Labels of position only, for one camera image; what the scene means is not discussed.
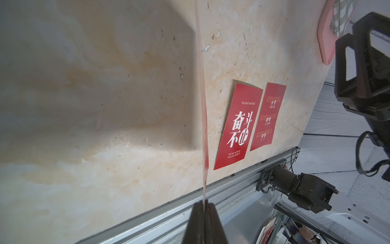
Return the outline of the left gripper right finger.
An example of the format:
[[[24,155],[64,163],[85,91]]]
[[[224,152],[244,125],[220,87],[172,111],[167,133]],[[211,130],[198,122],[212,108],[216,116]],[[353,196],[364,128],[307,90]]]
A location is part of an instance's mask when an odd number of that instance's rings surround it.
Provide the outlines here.
[[[205,244],[228,244],[223,226],[213,203],[205,203]]]

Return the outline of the green checkered cloth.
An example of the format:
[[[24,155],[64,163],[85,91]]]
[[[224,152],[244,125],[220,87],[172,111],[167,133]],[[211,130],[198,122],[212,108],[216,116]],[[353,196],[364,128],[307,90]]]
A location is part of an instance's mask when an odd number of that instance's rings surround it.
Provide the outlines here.
[[[358,0],[335,0],[332,4],[332,21],[330,28],[337,37],[344,35],[347,24],[351,20]]]

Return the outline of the pink plastic tray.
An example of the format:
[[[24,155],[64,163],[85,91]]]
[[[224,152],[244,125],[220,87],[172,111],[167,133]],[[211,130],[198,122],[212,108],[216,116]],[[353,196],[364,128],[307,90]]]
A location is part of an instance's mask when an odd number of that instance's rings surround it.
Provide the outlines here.
[[[335,43],[340,38],[333,34],[330,25],[332,21],[332,4],[334,1],[328,0],[323,8],[322,15],[317,28],[317,39],[321,51],[323,63],[330,65],[335,56]]]

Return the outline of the aluminium front rail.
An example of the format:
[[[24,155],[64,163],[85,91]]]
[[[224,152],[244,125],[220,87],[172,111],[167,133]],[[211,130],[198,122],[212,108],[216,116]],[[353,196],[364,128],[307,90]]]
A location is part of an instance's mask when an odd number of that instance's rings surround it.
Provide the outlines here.
[[[241,170],[207,186],[206,197],[215,204],[221,223],[226,224],[253,204],[272,213],[278,193],[265,195],[256,190],[261,173],[277,163],[290,165],[297,159],[294,147],[263,162]],[[80,241],[82,244],[168,244],[180,243],[193,206],[202,201],[203,191],[196,190],[176,200],[138,215],[112,228]]]

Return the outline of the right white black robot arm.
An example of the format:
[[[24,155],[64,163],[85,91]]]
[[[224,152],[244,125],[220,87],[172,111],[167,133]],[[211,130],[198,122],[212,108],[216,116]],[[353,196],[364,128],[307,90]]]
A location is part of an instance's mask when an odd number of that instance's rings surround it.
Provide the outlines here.
[[[365,170],[360,160],[363,140],[390,152],[390,59],[371,45],[370,33],[390,34],[390,19],[371,12],[358,20],[352,33],[336,41],[335,95],[346,111],[363,116],[370,131],[363,132],[355,146],[357,172],[366,177],[377,175],[389,166],[381,160]],[[390,241],[390,226],[352,203],[333,185],[309,174],[296,175],[281,166],[271,168],[266,180],[269,189],[285,194],[302,209],[325,216],[376,244]]]

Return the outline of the red postcard MUST text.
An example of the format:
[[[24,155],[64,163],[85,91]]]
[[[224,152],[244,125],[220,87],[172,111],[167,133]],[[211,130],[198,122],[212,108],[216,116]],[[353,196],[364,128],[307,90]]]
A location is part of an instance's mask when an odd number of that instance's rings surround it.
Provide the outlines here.
[[[207,125],[207,103],[205,92],[205,78],[204,78],[204,59],[203,59],[203,46],[201,37],[201,25],[200,15],[198,8],[198,1],[194,1],[195,6],[195,18],[196,18],[196,40],[197,40],[197,67],[198,67],[198,80],[201,90],[201,110],[202,110],[202,138],[203,138],[203,203],[206,202],[206,186],[209,169],[209,150],[208,150],[208,125]]]

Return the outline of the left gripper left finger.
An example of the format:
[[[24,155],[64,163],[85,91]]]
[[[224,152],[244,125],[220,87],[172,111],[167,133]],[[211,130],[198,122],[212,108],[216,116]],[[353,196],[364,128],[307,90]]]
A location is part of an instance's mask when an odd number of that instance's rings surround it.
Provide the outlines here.
[[[186,230],[183,236],[183,244],[203,244],[205,238],[204,203],[196,202],[192,208]]]

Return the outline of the red postcards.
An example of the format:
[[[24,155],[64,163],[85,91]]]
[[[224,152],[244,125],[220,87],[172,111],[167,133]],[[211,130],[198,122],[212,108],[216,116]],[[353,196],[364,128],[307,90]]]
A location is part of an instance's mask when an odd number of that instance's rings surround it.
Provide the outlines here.
[[[272,143],[285,91],[286,85],[267,84],[250,151]]]

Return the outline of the red postcard white characters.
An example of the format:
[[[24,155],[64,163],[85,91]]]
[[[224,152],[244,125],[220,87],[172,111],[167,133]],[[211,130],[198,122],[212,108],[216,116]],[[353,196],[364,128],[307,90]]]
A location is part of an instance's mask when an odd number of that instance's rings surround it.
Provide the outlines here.
[[[245,158],[263,90],[237,83],[225,122],[214,170]]]

